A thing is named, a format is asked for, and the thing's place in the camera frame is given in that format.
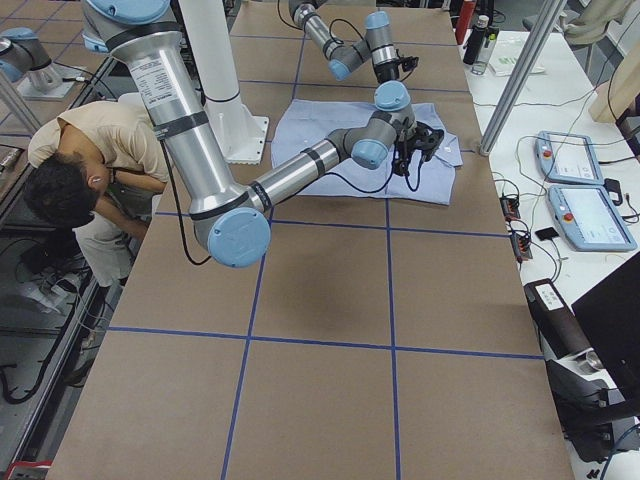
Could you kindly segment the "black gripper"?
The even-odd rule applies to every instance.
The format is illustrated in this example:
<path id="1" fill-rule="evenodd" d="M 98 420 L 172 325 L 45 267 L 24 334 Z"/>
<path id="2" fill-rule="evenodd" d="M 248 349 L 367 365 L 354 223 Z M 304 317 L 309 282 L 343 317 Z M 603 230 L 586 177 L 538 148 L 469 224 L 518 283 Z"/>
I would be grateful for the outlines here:
<path id="1" fill-rule="evenodd" d="M 403 130 L 394 143 L 394 174 L 408 175 L 411 159 L 416 150 L 425 146 L 425 124 L 417 122 L 414 129 Z"/>

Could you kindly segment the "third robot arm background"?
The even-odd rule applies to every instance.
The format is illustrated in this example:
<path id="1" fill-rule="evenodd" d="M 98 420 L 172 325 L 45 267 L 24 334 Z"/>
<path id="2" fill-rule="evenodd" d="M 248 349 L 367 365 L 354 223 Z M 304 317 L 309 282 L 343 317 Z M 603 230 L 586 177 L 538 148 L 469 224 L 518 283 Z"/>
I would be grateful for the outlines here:
<path id="1" fill-rule="evenodd" d="M 53 64 L 38 36 L 27 27 L 1 32 L 1 71 L 25 99 L 62 99 L 75 81 L 75 77 L 64 81 L 64 70 Z"/>

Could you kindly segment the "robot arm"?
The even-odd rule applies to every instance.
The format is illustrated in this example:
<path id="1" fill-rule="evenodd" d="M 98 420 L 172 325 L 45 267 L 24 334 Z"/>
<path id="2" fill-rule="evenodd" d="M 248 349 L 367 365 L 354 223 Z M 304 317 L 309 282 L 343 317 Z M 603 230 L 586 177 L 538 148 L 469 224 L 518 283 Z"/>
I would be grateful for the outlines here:
<path id="1" fill-rule="evenodd" d="M 400 79 L 404 61 L 394 46 L 388 14 L 376 11 L 365 19 L 365 34 L 355 43 L 340 39 L 318 14 L 324 1 L 289 1 L 294 25 L 320 48 L 336 80 L 342 81 L 371 62 L 379 84 Z"/>
<path id="2" fill-rule="evenodd" d="M 315 1 L 290 3 L 291 17 L 319 45 L 336 78 L 371 63 L 375 109 L 360 128 L 338 129 L 248 185 L 234 179 L 229 159 L 257 146 L 267 122 L 243 105 L 228 24 L 218 1 L 86 1 L 85 37 L 125 64 L 191 198 L 194 233 L 217 262 L 246 267 L 266 253 L 266 212 L 350 159 L 378 168 L 397 143 L 416 146 L 419 126 L 405 85 L 390 21 L 367 16 L 366 33 L 346 46 L 332 36 Z"/>

